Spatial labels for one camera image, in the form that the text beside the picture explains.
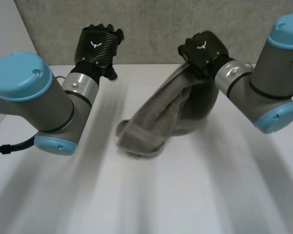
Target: black cable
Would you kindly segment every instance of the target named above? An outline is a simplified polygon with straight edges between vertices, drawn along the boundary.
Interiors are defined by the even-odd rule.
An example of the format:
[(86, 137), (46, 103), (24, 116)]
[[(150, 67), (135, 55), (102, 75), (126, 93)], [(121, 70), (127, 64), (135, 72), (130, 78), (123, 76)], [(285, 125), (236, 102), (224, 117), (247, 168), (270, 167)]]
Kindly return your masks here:
[(10, 154), (11, 152), (28, 149), (29, 147), (32, 147), (34, 145), (34, 140), (35, 140), (35, 136), (16, 145), (2, 145), (0, 146), (0, 153), (2, 153), (3, 155), (7, 155), (7, 154)]

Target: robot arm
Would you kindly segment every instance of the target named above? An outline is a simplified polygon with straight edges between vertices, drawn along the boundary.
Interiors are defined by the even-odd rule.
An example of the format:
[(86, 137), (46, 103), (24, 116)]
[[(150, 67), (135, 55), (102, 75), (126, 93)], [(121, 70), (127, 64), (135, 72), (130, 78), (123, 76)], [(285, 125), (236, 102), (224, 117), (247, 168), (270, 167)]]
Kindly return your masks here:
[(263, 133), (293, 121), (293, 14), (273, 26), (254, 71), (229, 57), (209, 31), (187, 39), (179, 53), (214, 79), (216, 86)]
[(112, 25), (84, 28), (75, 54), (76, 67), (62, 87), (35, 54), (20, 52), (1, 58), (0, 114), (18, 115), (31, 123), (38, 130), (34, 144), (39, 149), (73, 154), (99, 90), (100, 77), (117, 78), (112, 60), (123, 39), (123, 32), (114, 32)]

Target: fabric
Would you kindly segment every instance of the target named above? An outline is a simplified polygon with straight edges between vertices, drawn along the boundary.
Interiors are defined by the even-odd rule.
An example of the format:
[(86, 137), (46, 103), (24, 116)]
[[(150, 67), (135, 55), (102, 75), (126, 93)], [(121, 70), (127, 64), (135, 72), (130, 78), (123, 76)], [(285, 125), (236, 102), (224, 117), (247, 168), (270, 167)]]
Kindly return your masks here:
[(195, 130), (214, 106), (218, 89), (195, 66), (179, 67), (130, 120), (116, 129), (116, 145), (153, 157), (165, 141)]

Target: light blue joint cap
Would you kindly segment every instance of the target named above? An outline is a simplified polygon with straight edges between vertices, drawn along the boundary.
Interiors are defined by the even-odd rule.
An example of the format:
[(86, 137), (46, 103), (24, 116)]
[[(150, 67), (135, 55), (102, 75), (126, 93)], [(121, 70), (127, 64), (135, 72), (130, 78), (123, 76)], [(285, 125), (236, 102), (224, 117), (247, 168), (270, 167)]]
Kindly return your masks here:
[(293, 121), (293, 102), (278, 106), (259, 118), (254, 126), (263, 133), (272, 133), (286, 127)]
[(293, 14), (276, 21), (268, 35), (268, 42), (277, 48), (293, 50)]
[(51, 86), (53, 74), (36, 54), (17, 52), (0, 58), (0, 98), (29, 101), (44, 94)]
[(75, 142), (49, 136), (35, 136), (34, 143), (38, 149), (66, 156), (72, 155), (78, 146)]

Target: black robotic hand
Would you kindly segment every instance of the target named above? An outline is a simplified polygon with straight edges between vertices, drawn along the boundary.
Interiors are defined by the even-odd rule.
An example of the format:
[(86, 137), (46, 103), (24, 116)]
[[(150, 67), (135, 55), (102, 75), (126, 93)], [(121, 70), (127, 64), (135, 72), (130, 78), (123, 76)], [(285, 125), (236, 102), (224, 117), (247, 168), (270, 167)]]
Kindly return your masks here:
[(107, 27), (99, 24), (84, 28), (79, 37), (74, 58), (75, 64), (91, 63), (99, 69), (101, 76), (110, 80), (116, 79), (113, 57), (117, 54), (117, 47), (123, 39), (123, 31), (121, 29), (114, 31), (111, 24)]
[(221, 40), (211, 31), (195, 34), (186, 39), (185, 44), (178, 47), (181, 55), (187, 63), (194, 64), (204, 71), (218, 57), (227, 58), (228, 50)]

